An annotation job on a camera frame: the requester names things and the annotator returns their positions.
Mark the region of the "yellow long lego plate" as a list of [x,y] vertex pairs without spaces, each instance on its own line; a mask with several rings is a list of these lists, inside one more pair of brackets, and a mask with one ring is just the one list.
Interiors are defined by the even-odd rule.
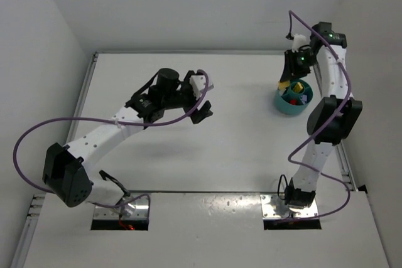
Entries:
[[294,91],[294,93],[296,93],[296,94],[302,93],[302,92],[304,91],[304,86],[303,86],[303,84],[300,83],[300,82],[297,82],[297,83],[295,84],[295,86],[293,87],[293,91]]

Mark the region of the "yellow lego slope brick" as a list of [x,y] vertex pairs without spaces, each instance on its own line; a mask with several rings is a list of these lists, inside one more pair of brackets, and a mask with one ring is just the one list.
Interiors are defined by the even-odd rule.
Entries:
[[290,86],[290,81],[278,82],[278,89],[284,90]]

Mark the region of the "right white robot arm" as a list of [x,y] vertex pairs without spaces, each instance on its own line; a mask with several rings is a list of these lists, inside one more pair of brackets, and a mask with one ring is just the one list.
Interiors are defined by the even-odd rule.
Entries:
[[304,149],[304,156],[284,192],[285,205],[293,208],[311,206],[329,154],[350,134],[363,108],[351,92],[345,66],[345,34],[334,32],[328,22],[315,24],[310,32],[308,38],[288,34],[292,47],[285,51],[284,69],[278,83],[278,88],[288,95],[312,67],[318,69],[321,81],[322,98],[307,120],[308,139],[296,149]]

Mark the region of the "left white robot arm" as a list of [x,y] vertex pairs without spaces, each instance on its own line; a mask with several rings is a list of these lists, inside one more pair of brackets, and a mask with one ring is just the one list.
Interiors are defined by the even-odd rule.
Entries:
[[183,109],[184,117],[198,124],[212,116],[204,97],[214,84],[202,70],[190,70],[183,80],[170,68],[152,78],[110,118],[86,135],[65,145],[55,143],[46,151],[43,182],[70,208],[83,202],[118,208],[134,199],[124,185],[96,164],[129,137],[149,128],[163,126],[167,110]]

